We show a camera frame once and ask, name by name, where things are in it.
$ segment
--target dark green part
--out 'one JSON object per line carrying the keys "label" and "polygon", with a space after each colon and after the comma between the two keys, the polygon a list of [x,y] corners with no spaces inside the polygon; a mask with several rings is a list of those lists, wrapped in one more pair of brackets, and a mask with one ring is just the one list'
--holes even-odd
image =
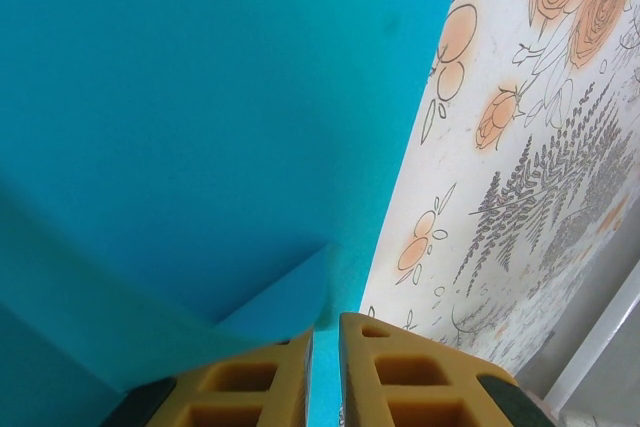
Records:
{"label": "dark green part", "polygon": [[555,427],[520,387],[492,375],[481,375],[478,380],[513,427]]}
{"label": "dark green part", "polygon": [[144,427],[176,386],[176,379],[166,379],[136,387],[111,412],[100,427]]}

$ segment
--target white wall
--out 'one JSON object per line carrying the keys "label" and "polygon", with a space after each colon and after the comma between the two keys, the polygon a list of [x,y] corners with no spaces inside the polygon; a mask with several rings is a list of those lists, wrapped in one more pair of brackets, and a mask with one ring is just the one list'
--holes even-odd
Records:
{"label": "white wall", "polygon": [[569,398],[568,409],[625,424],[640,421],[639,336],[636,306]]}
{"label": "white wall", "polygon": [[639,259],[640,201],[590,262],[589,273],[546,345],[516,376],[523,388],[541,398],[547,394]]}

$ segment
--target rectangular hole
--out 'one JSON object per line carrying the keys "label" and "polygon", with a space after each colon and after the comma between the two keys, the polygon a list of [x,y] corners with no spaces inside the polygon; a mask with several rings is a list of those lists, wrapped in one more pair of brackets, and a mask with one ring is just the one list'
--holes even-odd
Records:
{"label": "rectangular hole", "polygon": [[429,357],[378,357],[376,370],[382,385],[449,385],[444,372]]}
{"label": "rectangular hole", "polygon": [[389,402],[395,427],[479,427],[462,401]]}
{"label": "rectangular hole", "polygon": [[256,427],[261,412],[260,406],[196,406],[181,427]]}
{"label": "rectangular hole", "polygon": [[377,327],[372,327],[370,325],[365,325],[362,327],[362,335],[365,337],[389,337],[384,330],[379,329]]}
{"label": "rectangular hole", "polygon": [[214,392],[265,392],[278,370],[275,363],[226,363],[214,369],[205,389]]}

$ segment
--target blue paper sheet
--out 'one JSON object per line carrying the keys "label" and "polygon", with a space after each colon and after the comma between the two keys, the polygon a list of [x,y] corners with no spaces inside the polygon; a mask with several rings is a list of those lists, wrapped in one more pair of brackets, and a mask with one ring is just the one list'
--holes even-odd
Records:
{"label": "blue paper sheet", "polygon": [[124,397],[0,306],[0,425],[97,427]]}
{"label": "blue paper sheet", "polygon": [[449,1],[0,0],[0,301],[116,389],[335,328]]}

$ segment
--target floral wallpaper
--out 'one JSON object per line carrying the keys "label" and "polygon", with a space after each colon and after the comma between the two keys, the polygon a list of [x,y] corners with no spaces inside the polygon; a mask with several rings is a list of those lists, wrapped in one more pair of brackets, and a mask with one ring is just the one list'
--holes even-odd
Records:
{"label": "floral wallpaper", "polygon": [[362,312],[516,373],[640,193],[640,0],[453,0]]}

